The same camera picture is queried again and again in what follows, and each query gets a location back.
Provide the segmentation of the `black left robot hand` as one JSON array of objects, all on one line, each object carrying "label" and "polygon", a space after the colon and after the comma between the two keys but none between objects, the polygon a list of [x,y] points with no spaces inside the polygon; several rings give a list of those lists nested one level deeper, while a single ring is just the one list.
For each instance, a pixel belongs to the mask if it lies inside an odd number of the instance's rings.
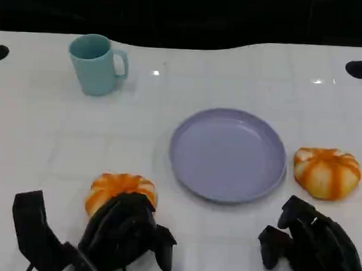
[{"label": "black left robot hand", "polygon": [[154,206],[140,193],[121,193],[90,217],[78,244],[98,271],[116,271],[146,252],[155,253],[162,271],[172,271],[174,236],[158,225]]}]

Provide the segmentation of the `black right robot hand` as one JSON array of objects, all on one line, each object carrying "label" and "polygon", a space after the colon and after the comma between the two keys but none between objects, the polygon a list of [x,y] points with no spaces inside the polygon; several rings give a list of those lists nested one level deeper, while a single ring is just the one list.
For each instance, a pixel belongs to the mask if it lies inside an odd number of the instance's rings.
[{"label": "black right robot hand", "polygon": [[337,222],[295,195],[281,209],[278,226],[258,236],[266,269],[285,258],[293,271],[362,271],[354,243]]}]

